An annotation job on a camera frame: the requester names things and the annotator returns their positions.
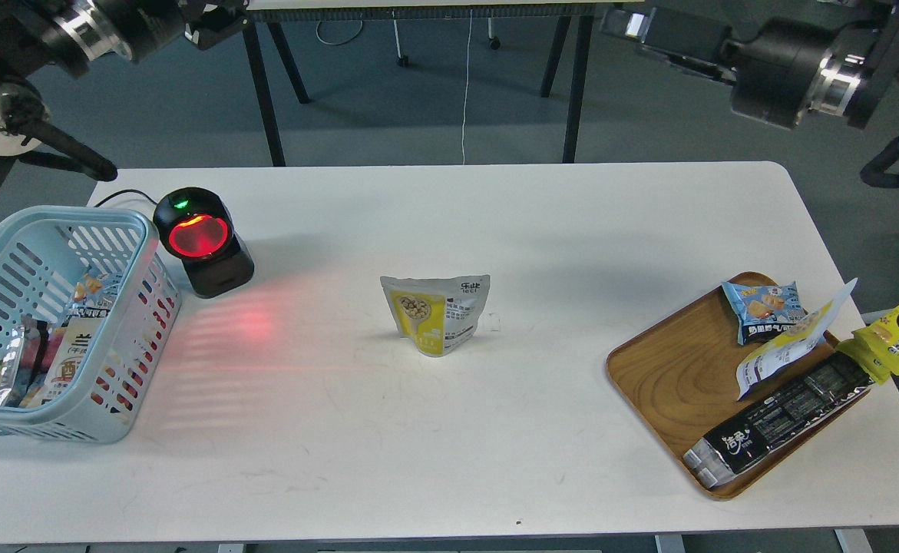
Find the black snack package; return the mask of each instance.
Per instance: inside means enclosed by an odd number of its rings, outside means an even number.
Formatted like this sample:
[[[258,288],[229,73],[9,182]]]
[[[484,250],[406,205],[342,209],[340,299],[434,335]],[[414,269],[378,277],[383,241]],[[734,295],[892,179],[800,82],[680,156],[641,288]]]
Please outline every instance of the black snack package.
[[[807,373],[705,434],[683,461],[707,488],[734,480],[771,452],[867,392],[873,379],[843,353],[833,353]]]

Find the table leg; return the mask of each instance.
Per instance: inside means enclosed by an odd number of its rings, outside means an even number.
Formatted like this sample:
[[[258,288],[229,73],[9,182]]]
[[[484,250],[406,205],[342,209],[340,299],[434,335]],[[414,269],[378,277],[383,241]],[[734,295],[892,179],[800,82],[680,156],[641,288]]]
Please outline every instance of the table leg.
[[[575,62],[572,65],[572,94],[569,97],[569,114],[565,123],[565,151],[562,164],[574,164],[575,148],[579,143],[579,120],[582,115],[582,97],[586,90],[586,65],[589,62],[589,46],[593,38],[593,16],[579,15],[579,31],[575,41]]]
[[[562,15],[555,25],[555,36],[551,39],[551,50],[548,52],[548,63],[544,66],[544,78],[541,79],[542,98],[548,98],[551,94],[551,84],[555,82],[555,71],[558,70],[558,60],[562,57],[562,48],[565,47],[565,36],[569,34],[570,22],[572,18],[569,15]]]
[[[282,31],[282,24],[279,22],[270,22],[268,31],[271,32],[271,39],[275,42],[275,48],[278,50],[278,57],[285,66],[285,72],[289,75],[289,81],[292,83],[292,90],[296,92],[296,99],[299,104],[309,104],[309,95],[306,94],[306,86],[302,83],[302,75],[299,74],[299,67],[296,66],[296,60],[292,57],[292,49],[289,48],[289,42],[285,39],[285,32]]]
[[[842,553],[873,553],[866,532],[862,528],[838,529],[835,531]]]
[[[252,68],[252,80],[255,81],[255,94],[259,98],[259,109],[262,111],[262,124],[268,141],[268,154],[274,167],[285,167],[285,154],[282,153],[282,138],[278,136],[278,122],[275,120],[275,105],[271,101],[271,90],[268,88],[268,76],[262,59],[262,45],[259,43],[259,32],[255,25],[247,25],[242,31],[245,38],[245,50],[248,52],[248,64]]]
[[[679,533],[653,536],[657,553],[685,553],[685,542]]]

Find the blue snack bag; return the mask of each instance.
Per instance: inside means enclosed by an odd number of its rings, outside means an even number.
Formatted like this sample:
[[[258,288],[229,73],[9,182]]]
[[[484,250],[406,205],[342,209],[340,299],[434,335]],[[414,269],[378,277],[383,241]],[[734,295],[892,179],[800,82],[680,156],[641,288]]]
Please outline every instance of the blue snack bag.
[[[722,283],[722,291],[739,319],[736,342],[766,342],[804,319],[797,283],[787,286],[743,286]]]

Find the red scanner light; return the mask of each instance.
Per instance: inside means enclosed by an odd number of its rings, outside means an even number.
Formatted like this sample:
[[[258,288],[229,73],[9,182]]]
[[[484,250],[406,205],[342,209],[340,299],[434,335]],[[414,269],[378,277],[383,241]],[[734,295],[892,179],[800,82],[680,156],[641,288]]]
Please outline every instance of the red scanner light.
[[[227,221],[201,214],[176,224],[169,232],[169,246],[182,256],[199,259],[220,250],[229,235]]]

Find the white cable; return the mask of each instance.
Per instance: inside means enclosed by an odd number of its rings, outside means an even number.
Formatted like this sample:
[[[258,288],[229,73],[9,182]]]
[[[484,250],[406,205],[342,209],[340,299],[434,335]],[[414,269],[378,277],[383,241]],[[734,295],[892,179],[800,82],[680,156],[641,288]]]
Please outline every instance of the white cable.
[[[470,10],[470,34],[466,37],[466,88],[463,90],[463,127],[460,130],[460,148],[463,165],[466,164],[466,104],[470,99],[470,43],[473,42],[473,10]]]

